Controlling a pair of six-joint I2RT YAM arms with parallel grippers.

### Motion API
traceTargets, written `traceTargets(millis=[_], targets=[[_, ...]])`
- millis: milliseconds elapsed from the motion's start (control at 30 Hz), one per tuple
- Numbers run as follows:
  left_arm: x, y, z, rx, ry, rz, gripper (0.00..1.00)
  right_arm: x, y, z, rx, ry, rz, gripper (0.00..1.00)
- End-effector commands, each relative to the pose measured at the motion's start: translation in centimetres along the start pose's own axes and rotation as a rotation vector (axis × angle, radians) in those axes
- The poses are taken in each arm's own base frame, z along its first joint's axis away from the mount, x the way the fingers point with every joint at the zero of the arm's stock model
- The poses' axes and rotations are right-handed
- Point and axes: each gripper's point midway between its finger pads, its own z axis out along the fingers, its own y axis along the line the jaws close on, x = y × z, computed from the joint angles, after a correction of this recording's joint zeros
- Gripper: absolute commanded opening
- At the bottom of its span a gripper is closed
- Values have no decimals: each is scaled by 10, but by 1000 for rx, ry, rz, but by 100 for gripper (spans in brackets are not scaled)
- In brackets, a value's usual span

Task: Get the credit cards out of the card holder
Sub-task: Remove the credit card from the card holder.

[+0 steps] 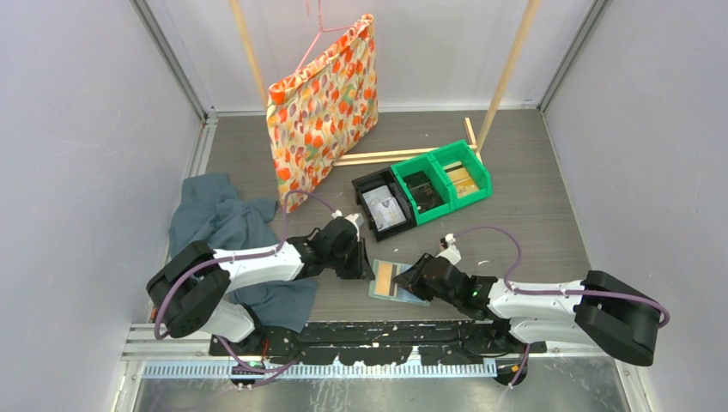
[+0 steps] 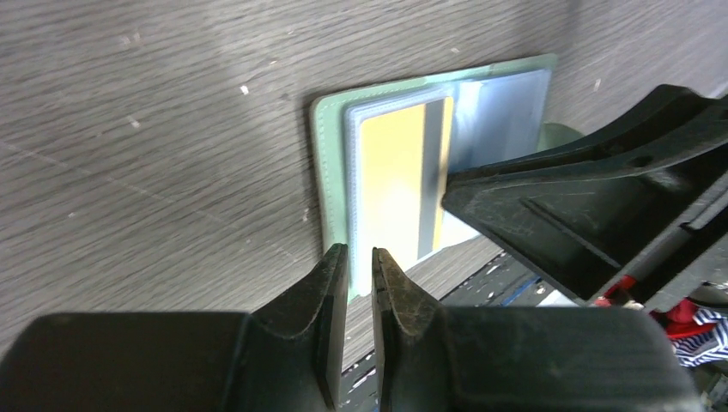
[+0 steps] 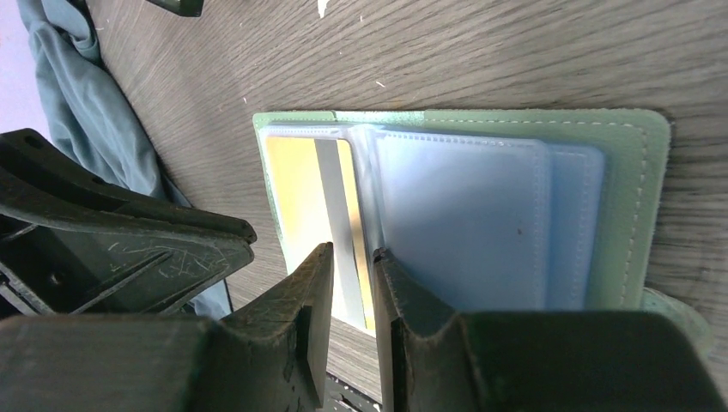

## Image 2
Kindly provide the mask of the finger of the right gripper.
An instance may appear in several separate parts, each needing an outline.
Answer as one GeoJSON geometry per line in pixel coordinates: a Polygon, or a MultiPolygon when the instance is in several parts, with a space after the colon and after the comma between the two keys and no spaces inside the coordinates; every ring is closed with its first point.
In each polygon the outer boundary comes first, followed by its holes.
{"type": "Polygon", "coordinates": [[[672,305],[727,277],[727,100],[661,85],[576,141],[449,176],[446,211],[570,299],[672,305]]]}

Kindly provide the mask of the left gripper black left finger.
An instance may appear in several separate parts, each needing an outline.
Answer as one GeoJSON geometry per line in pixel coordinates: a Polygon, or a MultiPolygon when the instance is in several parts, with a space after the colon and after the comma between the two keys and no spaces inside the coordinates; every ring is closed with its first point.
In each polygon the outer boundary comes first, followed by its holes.
{"type": "Polygon", "coordinates": [[[334,411],[348,248],[255,312],[60,312],[1,361],[4,411],[334,411]]]}

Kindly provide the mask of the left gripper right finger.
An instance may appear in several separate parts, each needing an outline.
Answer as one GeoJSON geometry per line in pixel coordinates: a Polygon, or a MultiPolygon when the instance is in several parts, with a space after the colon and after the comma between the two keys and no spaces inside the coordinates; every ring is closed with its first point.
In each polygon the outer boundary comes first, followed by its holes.
{"type": "MultiPolygon", "coordinates": [[[[372,251],[372,278],[382,270],[372,251]]],[[[387,251],[389,259],[404,274],[387,251]]],[[[700,411],[689,373],[673,355],[662,329],[643,312],[622,308],[562,307],[555,321],[537,321],[536,342],[525,350],[507,340],[488,358],[494,373],[486,390],[464,394],[467,410],[415,411],[700,411]]]]}

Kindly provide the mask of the yellow credit card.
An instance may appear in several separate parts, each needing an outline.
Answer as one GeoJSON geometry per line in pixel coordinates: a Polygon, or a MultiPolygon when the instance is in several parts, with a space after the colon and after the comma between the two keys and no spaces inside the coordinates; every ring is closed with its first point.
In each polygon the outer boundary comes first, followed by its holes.
{"type": "Polygon", "coordinates": [[[357,141],[357,239],[405,269],[440,246],[451,96],[365,118],[357,141]]]}

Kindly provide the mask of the green card holder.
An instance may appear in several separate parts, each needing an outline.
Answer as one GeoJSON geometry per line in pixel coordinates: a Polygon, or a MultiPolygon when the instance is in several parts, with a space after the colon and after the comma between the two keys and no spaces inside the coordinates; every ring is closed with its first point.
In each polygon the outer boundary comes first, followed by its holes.
{"type": "Polygon", "coordinates": [[[353,88],[310,109],[323,242],[349,248],[350,299],[371,250],[404,270],[476,237],[441,204],[449,173],[563,144],[543,112],[553,53],[353,88]]]}

